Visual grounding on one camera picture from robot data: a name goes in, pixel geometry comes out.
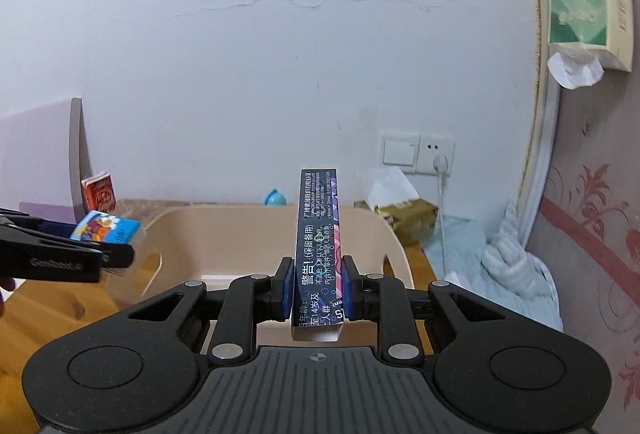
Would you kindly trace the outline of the light blue blanket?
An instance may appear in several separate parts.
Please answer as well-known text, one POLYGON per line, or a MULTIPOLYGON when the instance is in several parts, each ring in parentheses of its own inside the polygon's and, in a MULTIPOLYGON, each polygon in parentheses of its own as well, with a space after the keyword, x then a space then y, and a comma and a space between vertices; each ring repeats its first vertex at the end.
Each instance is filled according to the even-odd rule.
POLYGON ((518 213, 504 210, 488 237, 477 221, 447 217, 421 248, 436 277, 561 331, 558 289, 546 264, 518 242, 518 213))

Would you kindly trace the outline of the dark blue long box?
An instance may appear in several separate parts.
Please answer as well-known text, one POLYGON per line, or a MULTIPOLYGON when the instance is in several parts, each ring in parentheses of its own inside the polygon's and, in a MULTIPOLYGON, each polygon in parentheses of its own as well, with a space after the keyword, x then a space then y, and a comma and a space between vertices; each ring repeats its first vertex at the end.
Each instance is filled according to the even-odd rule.
POLYGON ((343 305, 340 206, 334 169, 300 173, 295 243, 292 338, 335 342, 340 337, 343 305))

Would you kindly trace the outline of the white wall socket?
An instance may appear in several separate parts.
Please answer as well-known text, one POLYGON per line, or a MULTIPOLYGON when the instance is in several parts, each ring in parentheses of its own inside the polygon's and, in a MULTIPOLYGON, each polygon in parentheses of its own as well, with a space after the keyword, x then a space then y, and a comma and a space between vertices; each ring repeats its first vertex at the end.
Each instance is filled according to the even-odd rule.
POLYGON ((421 134, 416 173, 424 175, 450 174, 454 163, 454 139, 450 136, 421 134))

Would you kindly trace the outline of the green hanging tissue box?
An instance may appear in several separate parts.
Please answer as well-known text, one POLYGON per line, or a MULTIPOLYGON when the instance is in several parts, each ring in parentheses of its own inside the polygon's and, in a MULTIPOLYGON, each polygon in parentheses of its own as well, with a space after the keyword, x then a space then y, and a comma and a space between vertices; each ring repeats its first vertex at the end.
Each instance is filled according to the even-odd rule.
POLYGON ((550 0, 549 46, 549 72, 568 90, 594 86, 606 69, 631 72, 632 0, 550 0))

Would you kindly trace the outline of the purple white board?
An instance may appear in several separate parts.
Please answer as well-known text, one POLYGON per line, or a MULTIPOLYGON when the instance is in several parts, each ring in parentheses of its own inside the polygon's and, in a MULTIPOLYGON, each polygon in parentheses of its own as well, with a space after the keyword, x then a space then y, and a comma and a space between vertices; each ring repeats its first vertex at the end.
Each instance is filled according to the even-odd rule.
POLYGON ((2 208, 70 224, 84 217, 80 117, 81 99, 66 98, 1 119, 2 208))

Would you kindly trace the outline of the beige plastic storage basket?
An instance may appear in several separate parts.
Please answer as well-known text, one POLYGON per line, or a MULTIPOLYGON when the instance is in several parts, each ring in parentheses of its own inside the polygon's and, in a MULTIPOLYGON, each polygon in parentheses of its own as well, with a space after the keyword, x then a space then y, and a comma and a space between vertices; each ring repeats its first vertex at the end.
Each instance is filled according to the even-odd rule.
MULTIPOLYGON (((175 207, 157 214, 134 239, 134 263, 107 275, 105 288, 119 309, 154 297, 183 281, 201 279, 209 290, 252 274, 272 275, 295 254, 294 207, 175 207)), ((360 274, 392 271, 409 289, 405 250, 387 223, 363 209, 340 209, 341 247, 360 274)))

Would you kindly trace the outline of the white wall switch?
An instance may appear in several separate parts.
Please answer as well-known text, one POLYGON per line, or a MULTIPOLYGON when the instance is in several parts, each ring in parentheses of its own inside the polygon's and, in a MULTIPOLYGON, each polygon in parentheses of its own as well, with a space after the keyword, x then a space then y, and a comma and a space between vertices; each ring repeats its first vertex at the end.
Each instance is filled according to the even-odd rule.
POLYGON ((385 134, 382 137, 382 164, 407 172, 416 166, 419 136, 415 134, 385 134))

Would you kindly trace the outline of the small blue round object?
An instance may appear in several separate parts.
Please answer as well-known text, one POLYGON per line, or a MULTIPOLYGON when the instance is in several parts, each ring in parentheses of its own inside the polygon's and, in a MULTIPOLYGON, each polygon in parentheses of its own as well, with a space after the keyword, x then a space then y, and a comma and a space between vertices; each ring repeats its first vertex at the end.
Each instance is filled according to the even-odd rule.
POLYGON ((282 194, 277 189, 272 189, 268 194, 265 195, 265 198, 262 204, 264 206, 282 207, 282 206, 286 206, 288 204, 288 201, 286 200, 284 194, 282 194))

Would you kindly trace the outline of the colourful small cartoon box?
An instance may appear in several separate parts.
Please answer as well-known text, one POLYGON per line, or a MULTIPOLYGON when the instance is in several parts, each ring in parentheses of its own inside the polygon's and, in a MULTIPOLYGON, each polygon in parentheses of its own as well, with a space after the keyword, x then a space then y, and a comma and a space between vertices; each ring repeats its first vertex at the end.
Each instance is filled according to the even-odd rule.
POLYGON ((92 243, 132 243, 142 231, 142 225, 126 217, 91 210, 75 227, 70 238, 92 243))

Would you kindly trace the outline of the white bed headboard frame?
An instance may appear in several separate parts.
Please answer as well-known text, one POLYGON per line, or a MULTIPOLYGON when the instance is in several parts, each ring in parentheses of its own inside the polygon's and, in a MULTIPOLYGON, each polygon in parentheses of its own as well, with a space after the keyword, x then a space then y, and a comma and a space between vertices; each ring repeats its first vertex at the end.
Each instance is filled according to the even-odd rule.
POLYGON ((518 240, 526 246, 532 233, 550 168, 560 105, 559 84, 550 76, 548 33, 550 0, 536 0, 537 52, 535 109, 529 133, 528 156, 518 196, 518 240))

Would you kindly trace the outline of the gold tissue pack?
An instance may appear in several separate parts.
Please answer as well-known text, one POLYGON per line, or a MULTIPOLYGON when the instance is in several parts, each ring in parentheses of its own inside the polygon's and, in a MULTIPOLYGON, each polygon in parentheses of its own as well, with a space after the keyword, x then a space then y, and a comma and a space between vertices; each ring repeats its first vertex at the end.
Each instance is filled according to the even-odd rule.
POLYGON ((419 196, 398 167, 363 171, 360 183, 363 206, 382 217, 404 246, 420 243, 434 233, 438 208, 419 196))

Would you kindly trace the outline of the red white small carton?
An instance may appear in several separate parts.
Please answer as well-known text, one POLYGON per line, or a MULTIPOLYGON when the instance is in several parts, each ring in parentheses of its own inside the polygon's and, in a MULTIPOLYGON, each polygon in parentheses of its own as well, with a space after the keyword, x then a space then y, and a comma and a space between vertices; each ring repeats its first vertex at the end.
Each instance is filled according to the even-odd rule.
POLYGON ((82 194, 88 210, 113 212, 116 208, 116 196, 110 173, 101 172, 81 181, 82 194))

